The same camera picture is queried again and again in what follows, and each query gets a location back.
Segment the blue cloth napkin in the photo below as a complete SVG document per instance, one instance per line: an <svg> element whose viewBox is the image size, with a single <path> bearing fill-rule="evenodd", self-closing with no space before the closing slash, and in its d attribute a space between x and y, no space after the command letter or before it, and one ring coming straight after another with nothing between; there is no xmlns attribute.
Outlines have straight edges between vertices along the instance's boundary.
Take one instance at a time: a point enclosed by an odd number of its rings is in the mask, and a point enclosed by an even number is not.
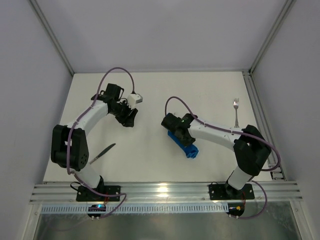
<svg viewBox="0 0 320 240"><path fill-rule="evenodd" d="M169 130L167 131L167 135L182 149L187 158L195 159L197 157L199 150L194 144L184 146L181 141Z"/></svg>

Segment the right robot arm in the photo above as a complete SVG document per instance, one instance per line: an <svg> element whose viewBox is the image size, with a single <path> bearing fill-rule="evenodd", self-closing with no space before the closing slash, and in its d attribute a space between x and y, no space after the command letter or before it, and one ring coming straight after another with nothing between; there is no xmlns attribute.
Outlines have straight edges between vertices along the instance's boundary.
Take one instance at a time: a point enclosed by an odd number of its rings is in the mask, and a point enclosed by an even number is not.
<svg viewBox="0 0 320 240"><path fill-rule="evenodd" d="M177 117L168 113L161 122L176 143L187 148L197 140L206 140L223 146L235 154L237 167L232 171L221 191L215 194L227 199L240 199L247 192L247 182L258 176L271 154L271 147L253 125L238 131L236 128L224 129L192 116L190 113Z"/></svg>

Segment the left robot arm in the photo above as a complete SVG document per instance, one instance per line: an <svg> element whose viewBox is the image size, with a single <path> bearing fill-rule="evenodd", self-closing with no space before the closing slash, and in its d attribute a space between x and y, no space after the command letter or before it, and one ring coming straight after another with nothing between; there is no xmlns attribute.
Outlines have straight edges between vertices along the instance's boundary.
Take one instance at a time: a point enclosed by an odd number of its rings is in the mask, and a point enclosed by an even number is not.
<svg viewBox="0 0 320 240"><path fill-rule="evenodd" d="M97 92L91 98L91 105L79 117L67 125L57 124L52 131L51 161L99 195L104 193L104 179L89 163L87 136L107 115L113 115L123 127L134 126L138 113L136 106L143 101L143 97L132 92L123 98L123 92L122 87L109 83L106 90Z"/></svg>

